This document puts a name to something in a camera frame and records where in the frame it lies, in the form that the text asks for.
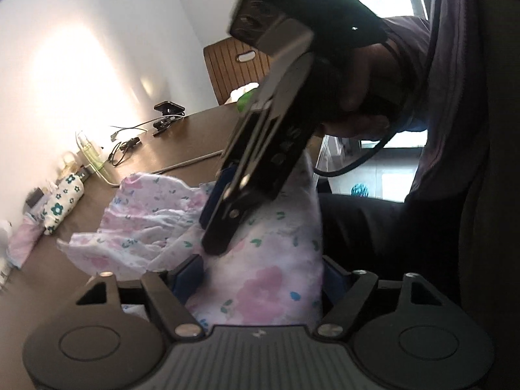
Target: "blue object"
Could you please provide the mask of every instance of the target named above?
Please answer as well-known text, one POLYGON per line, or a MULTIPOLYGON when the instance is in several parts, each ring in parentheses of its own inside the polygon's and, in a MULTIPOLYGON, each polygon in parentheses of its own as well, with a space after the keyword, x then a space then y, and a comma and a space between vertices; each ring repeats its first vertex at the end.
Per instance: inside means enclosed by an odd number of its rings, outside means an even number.
POLYGON ((291 292, 291 299, 293 301, 299 301, 302 297, 300 296, 300 293, 297 292, 291 292))
POLYGON ((190 255, 167 277, 171 292, 184 305, 204 279, 204 261, 200 255, 190 255))
POLYGON ((204 206, 204 209, 202 209, 202 213, 199 218, 200 226, 204 230, 206 230, 206 227, 211 220, 211 216, 213 215, 213 211, 217 206, 220 196, 223 194, 228 183, 231 183, 233 177, 235 177, 236 171, 237 165, 233 164, 232 166, 225 168, 220 172, 220 176, 218 177, 213 191, 211 192, 210 197, 207 199, 206 205, 204 206))
POLYGON ((323 291, 336 305, 352 286, 350 275, 332 259, 323 257, 323 291))
POLYGON ((352 189, 350 189, 350 195, 367 198, 368 187, 364 183, 356 183, 354 186, 352 186, 352 189))

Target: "pink floral cloth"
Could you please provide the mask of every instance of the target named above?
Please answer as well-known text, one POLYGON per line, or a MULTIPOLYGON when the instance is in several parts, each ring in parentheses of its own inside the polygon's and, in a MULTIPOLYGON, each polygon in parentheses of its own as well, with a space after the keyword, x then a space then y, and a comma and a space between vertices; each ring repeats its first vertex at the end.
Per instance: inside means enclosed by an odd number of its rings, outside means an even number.
POLYGON ((75 233, 60 249, 95 275, 134 280, 146 270, 171 270, 190 254, 204 258, 203 284, 188 310, 213 324, 308 324, 321 318, 321 221, 310 161, 302 157, 278 198, 242 223, 228 251, 206 255, 198 218, 212 184, 134 174, 123 180, 96 233, 75 233))

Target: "green object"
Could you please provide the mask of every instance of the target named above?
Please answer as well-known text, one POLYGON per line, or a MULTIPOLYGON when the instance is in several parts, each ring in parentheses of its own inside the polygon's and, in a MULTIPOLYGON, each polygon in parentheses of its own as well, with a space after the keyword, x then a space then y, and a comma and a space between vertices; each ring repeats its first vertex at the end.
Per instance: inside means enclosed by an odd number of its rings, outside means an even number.
POLYGON ((89 141, 84 132, 80 132, 78 135, 76 135, 76 143, 78 143, 78 147, 92 168, 97 172, 101 170, 104 163, 99 158, 99 152, 94 147, 92 142, 89 141))
POLYGON ((242 95, 240 98, 238 98, 237 109, 238 109, 239 113, 242 113, 242 111, 244 111, 245 106, 247 105, 251 96, 253 96, 255 89, 256 88, 252 89, 251 91, 246 92, 244 95, 242 95))

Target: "brown table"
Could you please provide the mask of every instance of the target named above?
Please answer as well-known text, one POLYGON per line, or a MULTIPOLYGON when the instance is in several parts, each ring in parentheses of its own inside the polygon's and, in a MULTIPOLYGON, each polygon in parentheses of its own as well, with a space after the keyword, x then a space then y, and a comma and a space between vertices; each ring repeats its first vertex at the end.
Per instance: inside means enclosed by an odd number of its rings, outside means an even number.
MULTIPOLYGON (((152 172, 224 149, 238 116, 234 104, 224 105, 186 117, 155 138, 151 133, 141 135, 143 144, 132 157, 110 167, 111 181, 119 183, 131 173, 152 172)), ((317 138, 310 142, 314 160, 320 143, 317 138)), ((214 180, 218 165, 219 157, 213 157, 166 174, 197 186, 214 180)), ((56 248, 56 239, 68 242, 72 233, 95 231, 115 191, 97 176, 89 177, 85 194, 71 214, 52 236, 42 236, 22 270, 13 271, 0 291, 0 389, 34 389, 22 364, 25 338, 88 280, 56 248)))

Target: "ridged plastic surface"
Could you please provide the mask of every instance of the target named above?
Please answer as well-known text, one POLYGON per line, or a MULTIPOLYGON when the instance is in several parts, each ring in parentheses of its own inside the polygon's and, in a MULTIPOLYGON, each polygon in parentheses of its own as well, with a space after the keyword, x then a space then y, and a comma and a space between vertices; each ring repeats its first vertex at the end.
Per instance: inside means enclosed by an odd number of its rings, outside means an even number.
POLYGON ((304 327, 216 327, 201 342, 173 347, 136 390, 381 390, 340 344, 304 327))

